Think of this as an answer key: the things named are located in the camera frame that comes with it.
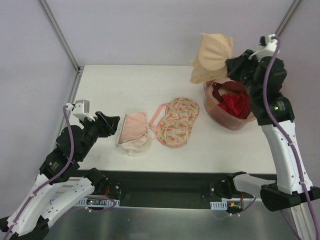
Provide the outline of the white mesh laundry bag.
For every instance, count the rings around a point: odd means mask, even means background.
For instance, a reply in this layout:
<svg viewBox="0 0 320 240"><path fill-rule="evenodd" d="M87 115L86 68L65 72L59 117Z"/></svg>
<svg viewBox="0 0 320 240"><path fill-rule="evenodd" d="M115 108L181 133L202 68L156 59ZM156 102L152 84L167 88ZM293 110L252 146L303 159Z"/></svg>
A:
<svg viewBox="0 0 320 240"><path fill-rule="evenodd" d="M153 145L146 112L126 114L118 134L117 147L132 157L140 157L149 152Z"/></svg>

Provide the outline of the beige bra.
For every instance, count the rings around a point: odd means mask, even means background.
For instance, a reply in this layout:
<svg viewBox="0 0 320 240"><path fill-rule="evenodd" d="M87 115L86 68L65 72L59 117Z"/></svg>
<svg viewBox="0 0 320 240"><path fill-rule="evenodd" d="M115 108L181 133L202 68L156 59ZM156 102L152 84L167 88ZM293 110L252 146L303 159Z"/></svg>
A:
<svg viewBox="0 0 320 240"><path fill-rule="evenodd" d="M234 41L221 33L202 33L198 52L190 66L190 82L201 84L227 78L226 60L232 58Z"/></svg>

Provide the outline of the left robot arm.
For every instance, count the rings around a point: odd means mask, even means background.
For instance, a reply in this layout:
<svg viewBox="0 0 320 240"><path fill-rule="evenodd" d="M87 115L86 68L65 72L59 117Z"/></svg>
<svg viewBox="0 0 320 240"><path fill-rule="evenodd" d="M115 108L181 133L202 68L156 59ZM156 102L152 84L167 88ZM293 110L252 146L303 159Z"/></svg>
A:
<svg viewBox="0 0 320 240"><path fill-rule="evenodd" d="M98 138L113 136L119 116L95 112L93 120L80 120L82 127L68 124L56 139L54 150L47 155L35 182L20 207L0 220L4 238L10 240L42 240L50 227L82 198L102 195L108 189L106 176L98 169L87 170L80 180L55 201L55 193L78 170Z"/></svg>

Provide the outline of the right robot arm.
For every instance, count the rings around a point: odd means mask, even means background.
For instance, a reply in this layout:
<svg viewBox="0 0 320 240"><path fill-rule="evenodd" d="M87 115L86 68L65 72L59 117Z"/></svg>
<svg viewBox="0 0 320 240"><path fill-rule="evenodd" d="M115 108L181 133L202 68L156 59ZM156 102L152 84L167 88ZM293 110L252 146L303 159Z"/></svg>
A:
<svg viewBox="0 0 320 240"><path fill-rule="evenodd" d="M261 59L252 50L226 60L227 76L244 85L251 109L261 127L272 154L276 180L266 180L239 171L214 185L214 193L231 199L247 193L262 200L271 212L317 200L320 189L313 185L303 166L296 140L295 115L290 101L281 93L287 76L284 62L275 59L267 79L266 96L263 84L270 56Z"/></svg>

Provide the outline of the dark red bra in basket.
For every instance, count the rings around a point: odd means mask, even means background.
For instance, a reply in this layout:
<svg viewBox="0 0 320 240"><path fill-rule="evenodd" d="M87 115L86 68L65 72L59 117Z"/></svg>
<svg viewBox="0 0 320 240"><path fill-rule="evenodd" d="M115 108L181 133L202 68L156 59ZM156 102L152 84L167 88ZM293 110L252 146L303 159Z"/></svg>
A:
<svg viewBox="0 0 320 240"><path fill-rule="evenodd" d="M238 81L226 81L224 83L213 82L212 87L212 96L220 103L224 101L222 95L219 93L221 88L225 88L226 90L236 94L246 93L245 87Z"/></svg>

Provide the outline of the floral mesh laundry bag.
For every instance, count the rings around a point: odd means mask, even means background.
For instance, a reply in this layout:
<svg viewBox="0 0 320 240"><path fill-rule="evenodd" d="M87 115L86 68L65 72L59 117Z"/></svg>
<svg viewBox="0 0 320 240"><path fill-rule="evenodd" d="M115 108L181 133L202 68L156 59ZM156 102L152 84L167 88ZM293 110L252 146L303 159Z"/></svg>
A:
<svg viewBox="0 0 320 240"><path fill-rule="evenodd" d="M148 125L161 144L179 148L188 142L199 113L200 107L194 100L178 97L161 104Z"/></svg>

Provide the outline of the translucent pink plastic basket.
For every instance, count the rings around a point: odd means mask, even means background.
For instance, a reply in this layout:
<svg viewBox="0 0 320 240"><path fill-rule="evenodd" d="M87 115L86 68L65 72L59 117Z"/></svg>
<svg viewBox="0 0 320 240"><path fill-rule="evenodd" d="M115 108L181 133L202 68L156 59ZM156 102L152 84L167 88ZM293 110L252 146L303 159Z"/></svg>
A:
<svg viewBox="0 0 320 240"><path fill-rule="evenodd" d="M223 127L237 131L256 119L242 83L229 79L212 80L204 83L203 91L206 112Z"/></svg>

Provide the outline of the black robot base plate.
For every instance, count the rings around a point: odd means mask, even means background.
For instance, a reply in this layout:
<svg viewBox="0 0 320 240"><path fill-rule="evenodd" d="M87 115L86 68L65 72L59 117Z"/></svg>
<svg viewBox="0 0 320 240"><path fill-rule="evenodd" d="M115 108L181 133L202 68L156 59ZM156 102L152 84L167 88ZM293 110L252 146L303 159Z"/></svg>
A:
<svg viewBox="0 0 320 240"><path fill-rule="evenodd" d="M227 173L111 171L98 195L118 200L122 207L209 209L224 196Z"/></svg>

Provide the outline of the right aluminium frame post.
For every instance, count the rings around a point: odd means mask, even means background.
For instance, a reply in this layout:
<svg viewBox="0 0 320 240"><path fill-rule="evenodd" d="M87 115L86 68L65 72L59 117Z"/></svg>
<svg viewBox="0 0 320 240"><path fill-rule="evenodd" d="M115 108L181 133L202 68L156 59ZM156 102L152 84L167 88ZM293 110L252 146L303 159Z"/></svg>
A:
<svg viewBox="0 0 320 240"><path fill-rule="evenodd" d="M295 13L300 8L301 4L304 0L293 0L287 9L286 13L284 14L282 20L280 21L278 27L275 30L275 35L281 37L286 28L288 27L289 23L293 19Z"/></svg>

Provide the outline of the aluminium frame post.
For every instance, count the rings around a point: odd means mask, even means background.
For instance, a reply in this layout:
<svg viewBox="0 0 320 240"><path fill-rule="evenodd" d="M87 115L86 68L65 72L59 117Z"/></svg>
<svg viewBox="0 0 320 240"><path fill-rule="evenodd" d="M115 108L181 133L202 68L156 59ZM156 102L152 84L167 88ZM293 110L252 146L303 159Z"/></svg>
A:
<svg viewBox="0 0 320 240"><path fill-rule="evenodd" d="M288 27L289 23L293 19L295 13L300 8L301 4L304 0L293 0L287 9L286 13L284 14L282 20L280 21L278 27L275 30L275 35L281 37L286 28Z"/></svg>
<svg viewBox="0 0 320 240"><path fill-rule="evenodd" d="M72 68L75 70L77 74L81 71L81 66L78 64L64 34L61 30L58 21L55 18L55 15L53 11L51 10L51 7L49 6L48 2L46 0L37 0L40 8L42 9L45 17L47 18L53 33L55 34L60 46L62 47L62 50L64 51L66 57L68 58Z"/></svg>

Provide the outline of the left aluminium frame post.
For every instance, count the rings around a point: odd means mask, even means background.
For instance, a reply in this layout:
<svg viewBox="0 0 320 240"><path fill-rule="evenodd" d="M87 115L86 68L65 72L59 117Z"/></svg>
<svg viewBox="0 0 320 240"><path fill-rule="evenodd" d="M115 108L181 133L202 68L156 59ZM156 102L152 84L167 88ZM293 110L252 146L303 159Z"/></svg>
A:
<svg viewBox="0 0 320 240"><path fill-rule="evenodd" d="M62 47L62 50L64 51L66 57L68 58L72 68L75 70L77 74L81 71L81 66L78 64L64 34L61 30L58 21L55 18L55 15L53 11L51 10L51 7L49 6L48 2L46 0L37 0L40 8L42 9L45 17L47 18L53 33L55 34L60 46Z"/></svg>

